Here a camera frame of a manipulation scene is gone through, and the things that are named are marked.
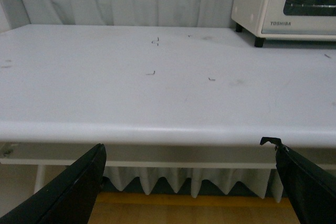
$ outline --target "wooden floor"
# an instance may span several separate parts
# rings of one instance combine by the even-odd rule
[[[101,193],[89,224],[299,224],[287,199]]]

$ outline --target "small black speck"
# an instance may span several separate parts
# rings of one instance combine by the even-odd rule
[[[146,75],[147,75],[147,76],[153,76],[153,75],[155,75],[155,70],[154,70],[153,73],[147,73]]]

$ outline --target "table top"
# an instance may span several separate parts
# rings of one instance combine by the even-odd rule
[[[334,43],[27,25],[0,52],[0,141],[336,147]]]

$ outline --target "black object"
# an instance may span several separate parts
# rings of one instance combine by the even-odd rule
[[[97,144],[48,185],[0,219],[0,224],[88,223],[106,163]]]
[[[239,23],[236,23],[236,32],[241,33],[242,31],[243,31],[243,26]],[[265,41],[265,38],[260,38],[260,37],[256,36],[256,38],[254,40],[254,46],[255,47],[263,47],[264,41]]]
[[[236,32],[237,33],[241,33],[242,31],[243,31],[243,26],[240,25],[240,24],[238,24],[238,23],[236,23]]]
[[[254,40],[254,46],[255,47],[262,47],[264,45],[264,41],[265,41],[265,38],[260,38],[260,37],[256,36],[256,38]]]
[[[282,144],[263,137],[260,144],[276,145],[277,170],[301,224],[336,223],[336,178]]]

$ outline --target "toaster oven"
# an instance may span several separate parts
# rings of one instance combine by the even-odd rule
[[[236,31],[265,39],[336,41],[336,0],[234,0]]]

